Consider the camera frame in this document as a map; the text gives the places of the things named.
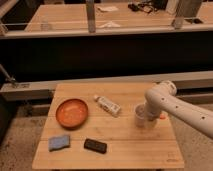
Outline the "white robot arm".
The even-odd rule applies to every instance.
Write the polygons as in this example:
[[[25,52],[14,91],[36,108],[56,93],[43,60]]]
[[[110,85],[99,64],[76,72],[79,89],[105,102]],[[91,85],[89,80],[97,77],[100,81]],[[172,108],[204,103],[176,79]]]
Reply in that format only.
[[[192,105],[176,97],[177,88],[171,81],[163,81],[145,92],[145,114],[150,120],[165,111],[192,128],[213,139],[213,111]]]

